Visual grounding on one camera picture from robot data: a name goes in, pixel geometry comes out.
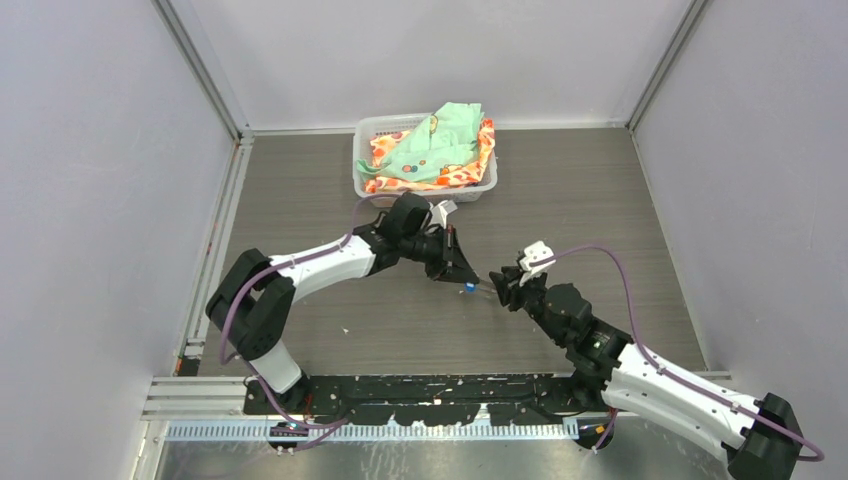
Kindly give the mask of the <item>perforated metal key plate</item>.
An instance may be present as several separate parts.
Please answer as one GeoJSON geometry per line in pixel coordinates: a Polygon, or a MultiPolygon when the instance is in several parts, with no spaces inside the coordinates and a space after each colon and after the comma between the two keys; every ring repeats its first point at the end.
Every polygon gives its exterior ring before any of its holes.
{"type": "Polygon", "coordinates": [[[495,285],[486,280],[481,280],[478,283],[473,283],[476,285],[476,291],[474,293],[484,294],[484,295],[496,295],[497,289],[495,285]]]}

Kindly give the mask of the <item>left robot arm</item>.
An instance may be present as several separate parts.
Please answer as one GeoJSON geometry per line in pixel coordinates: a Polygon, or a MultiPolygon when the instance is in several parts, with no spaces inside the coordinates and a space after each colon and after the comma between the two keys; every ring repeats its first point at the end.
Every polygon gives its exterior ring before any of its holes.
{"type": "Polygon", "coordinates": [[[477,285],[479,276],[447,221],[456,206],[405,192],[376,219],[353,226],[328,244],[289,255],[240,254],[205,306],[206,317],[254,374],[269,387],[280,412],[298,412],[307,398],[305,373],[283,343],[291,307],[337,283],[367,278],[406,259],[423,265],[433,281],[477,285]]]}

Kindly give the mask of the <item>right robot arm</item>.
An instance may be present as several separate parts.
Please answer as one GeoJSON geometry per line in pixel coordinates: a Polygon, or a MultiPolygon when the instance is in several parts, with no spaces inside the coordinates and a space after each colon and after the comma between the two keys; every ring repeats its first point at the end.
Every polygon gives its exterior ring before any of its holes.
{"type": "Polygon", "coordinates": [[[584,410],[603,403],[641,416],[727,462],[734,479],[788,479],[800,459],[792,406],[715,384],[637,345],[597,317],[573,284],[527,279],[517,266],[489,275],[499,303],[524,311],[575,369],[571,397],[584,410]]]}

